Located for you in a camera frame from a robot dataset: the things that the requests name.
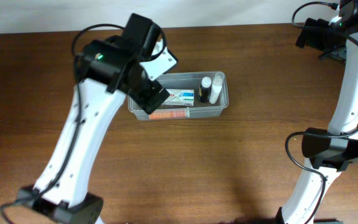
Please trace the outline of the orange effervescent tablet tube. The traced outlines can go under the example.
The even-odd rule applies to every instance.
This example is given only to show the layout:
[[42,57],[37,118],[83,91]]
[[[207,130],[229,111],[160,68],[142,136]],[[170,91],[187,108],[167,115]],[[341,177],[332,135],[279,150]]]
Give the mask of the orange effervescent tablet tube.
[[149,115],[149,119],[158,120],[158,119],[182,119],[189,118],[190,112],[189,109],[180,109],[180,110],[157,110],[154,113]]

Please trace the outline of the white Panadol medicine box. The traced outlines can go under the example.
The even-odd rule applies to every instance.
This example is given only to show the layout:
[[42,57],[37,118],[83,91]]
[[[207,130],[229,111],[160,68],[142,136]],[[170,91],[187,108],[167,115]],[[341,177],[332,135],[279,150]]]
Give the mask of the white Panadol medicine box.
[[167,89],[169,97],[163,105],[171,106],[193,106],[195,101],[194,90]]

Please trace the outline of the black bottle with white cap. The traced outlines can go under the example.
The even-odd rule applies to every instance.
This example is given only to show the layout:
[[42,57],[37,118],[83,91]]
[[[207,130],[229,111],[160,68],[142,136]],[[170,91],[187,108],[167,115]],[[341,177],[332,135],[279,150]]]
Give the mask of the black bottle with white cap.
[[212,79],[210,77],[203,77],[199,88],[199,101],[206,103],[211,93]]

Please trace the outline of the white squeeze tube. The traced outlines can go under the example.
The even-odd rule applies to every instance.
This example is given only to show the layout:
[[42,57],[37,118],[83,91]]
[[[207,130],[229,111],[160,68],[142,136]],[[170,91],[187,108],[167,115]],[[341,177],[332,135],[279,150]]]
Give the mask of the white squeeze tube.
[[217,102],[220,92],[223,88],[224,74],[223,72],[218,72],[215,74],[212,85],[211,85],[211,94],[209,96],[209,102],[213,105]]

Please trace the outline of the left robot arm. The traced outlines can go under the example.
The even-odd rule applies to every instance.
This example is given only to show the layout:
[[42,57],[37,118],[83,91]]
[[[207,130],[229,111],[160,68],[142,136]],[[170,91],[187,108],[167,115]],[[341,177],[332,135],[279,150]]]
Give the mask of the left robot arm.
[[163,30],[131,14],[121,35],[94,40],[75,54],[71,108],[55,150],[16,204],[57,223],[101,223],[103,200],[88,191],[104,135],[126,98],[147,114],[169,96],[157,78],[177,63]]

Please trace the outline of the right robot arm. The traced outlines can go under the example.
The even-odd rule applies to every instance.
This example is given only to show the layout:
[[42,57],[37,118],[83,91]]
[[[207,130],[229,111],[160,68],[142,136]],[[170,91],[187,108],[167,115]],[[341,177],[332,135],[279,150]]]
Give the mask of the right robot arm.
[[301,136],[304,163],[295,189],[278,209],[275,223],[314,223],[316,212],[330,185],[350,164],[358,162],[358,1],[327,3],[335,10],[330,21],[308,18],[292,25],[301,30],[296,46],[320,50],[319,59],[331,58],[345,65],[338,103],[327,129],[308,128],[291,133]]

